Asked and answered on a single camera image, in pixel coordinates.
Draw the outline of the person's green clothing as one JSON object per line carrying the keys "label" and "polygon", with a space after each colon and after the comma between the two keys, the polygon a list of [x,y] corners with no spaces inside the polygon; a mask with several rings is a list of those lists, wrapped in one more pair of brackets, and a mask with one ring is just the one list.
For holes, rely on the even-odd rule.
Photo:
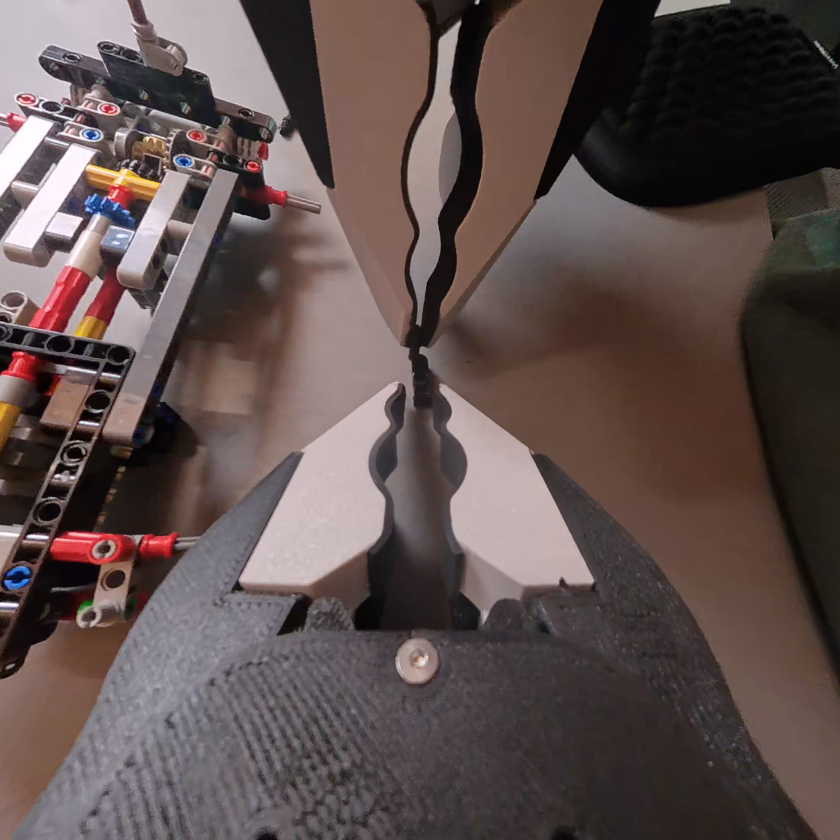
{"label": "person's green clothing", "polygon": [[838,672],[838,169],[772,184],[767,204],[773,240],[739,341],[773,497]]}

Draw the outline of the lego car chassis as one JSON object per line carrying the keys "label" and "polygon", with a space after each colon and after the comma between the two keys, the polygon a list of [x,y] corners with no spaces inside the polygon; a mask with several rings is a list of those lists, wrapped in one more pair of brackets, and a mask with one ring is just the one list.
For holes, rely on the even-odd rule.
{"label": "lego car chassis", "polygon": [[38,58],[69,96],[29,91],[2,114],[2,256],[47,267],[43,303],[2,293],[2,678],[62,623],[127,622],[147,563],[196,538],[106,532],[124,468],[167,443],[180,334],[234,214],[318,203],[268,186],[270,116],[217,98],[207,75],[146,66],[139,47]]}

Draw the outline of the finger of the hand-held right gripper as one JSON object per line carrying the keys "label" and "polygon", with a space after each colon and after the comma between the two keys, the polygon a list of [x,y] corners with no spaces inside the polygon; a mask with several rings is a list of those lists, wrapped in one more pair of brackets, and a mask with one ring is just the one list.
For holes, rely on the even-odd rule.
{"label": "finger of the hand-held right gripper", "polygon": [[418,344],[431,347],[530,214],[602,2],[477,2],[466,11],[451,98],[455,183],[438,216]]}
{"label": "finger of the hand-held right gripper", "polygon": [[332,207],[386,327],[404,345],[418,225],[407,163],[434,88],[429,3],[310,3],[329,138]]}

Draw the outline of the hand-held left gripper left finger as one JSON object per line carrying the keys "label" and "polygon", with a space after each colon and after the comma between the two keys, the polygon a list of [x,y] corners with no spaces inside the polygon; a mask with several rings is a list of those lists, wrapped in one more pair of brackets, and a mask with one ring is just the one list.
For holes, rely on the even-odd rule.
{"label": "hand-held left gripper left finger", "polygon": [[312,441],[238,578],[260,595],[333,597],[354,612],[382,608],[393,561],[394,504],[404,384],[394,382]]}

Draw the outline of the dark red rod with grey end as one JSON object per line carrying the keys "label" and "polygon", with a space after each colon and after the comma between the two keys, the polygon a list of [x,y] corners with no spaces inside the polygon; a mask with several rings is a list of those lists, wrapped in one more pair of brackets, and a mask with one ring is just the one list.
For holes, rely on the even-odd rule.
{"label": "dark red rod with grey end", "polygon": [[174,77],[181,76],[187,65],[187,54],[184,48],[158,36],[148,19],[142,1],[127,1],[127,4],[143,63]]}

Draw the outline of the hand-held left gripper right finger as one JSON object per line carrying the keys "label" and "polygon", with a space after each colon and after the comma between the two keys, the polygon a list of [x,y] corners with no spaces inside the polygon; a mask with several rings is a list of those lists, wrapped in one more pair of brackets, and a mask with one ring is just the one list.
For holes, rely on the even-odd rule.
{"label": "hand-held left gripper right finger", "polygon": [[436,388],[434,427],[452,489],[444,532],[457,560],[457,594],[479,620],[499,602],[593,592],[593,574],[531,449],[447,385]]}

